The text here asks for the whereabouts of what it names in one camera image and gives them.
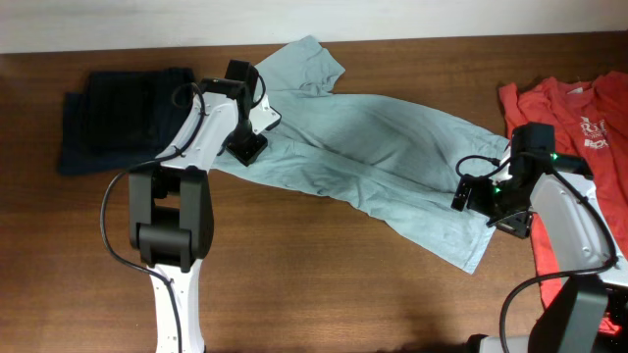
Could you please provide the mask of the light blue t-shirt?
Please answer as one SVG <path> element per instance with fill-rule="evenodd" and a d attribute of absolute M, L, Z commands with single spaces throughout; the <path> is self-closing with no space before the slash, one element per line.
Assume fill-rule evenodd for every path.
<path fill-rule="evenodd" d="M 337 94 L 343 66 L 306 36 L 258 65 L 280 124 L 250 166 L 218 171 L 349 203 L 473 273 L 492 238 L 487 218 L 451 208 L 461 173 L 484 175 L 507 140 L 451 114 L 374 94 Z"/>

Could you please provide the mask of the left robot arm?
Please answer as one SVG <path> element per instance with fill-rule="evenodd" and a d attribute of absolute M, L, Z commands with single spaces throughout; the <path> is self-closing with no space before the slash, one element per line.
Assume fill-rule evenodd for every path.
<path fill-rule="evenodd" d="M 248 62 L 230 61 L 222 78 L 192 88 L 189 114 L 170 145 L 129 174 L 130 243 L 149 272 L 159 352 L 203 352 L 199 278 L 214 217 L 208 173 L 229 152 L 249 166 L 279 124 L 264 81 Z"/>

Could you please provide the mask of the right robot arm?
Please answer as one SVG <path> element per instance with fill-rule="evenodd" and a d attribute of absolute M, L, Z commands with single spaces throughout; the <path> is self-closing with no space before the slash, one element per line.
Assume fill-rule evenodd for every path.
<path fill-rule="evenodd" d="M 598 204 L 594 174 L 582 157 L 556 152 L 554 128 L 517 127 L 495 170 L 464 174 L 451 207 L 476 211 L 487 225 L 523 238 L 538 216 L 559 270 L 517 285 L 504 300 L 496 336 L 476 334 L 471 352 L 624 352 L 627 349 L 627 259 Z M 509 337 L 506 316 L 527 287 L 561 278 L 563 286 L 527 335 Z"/>

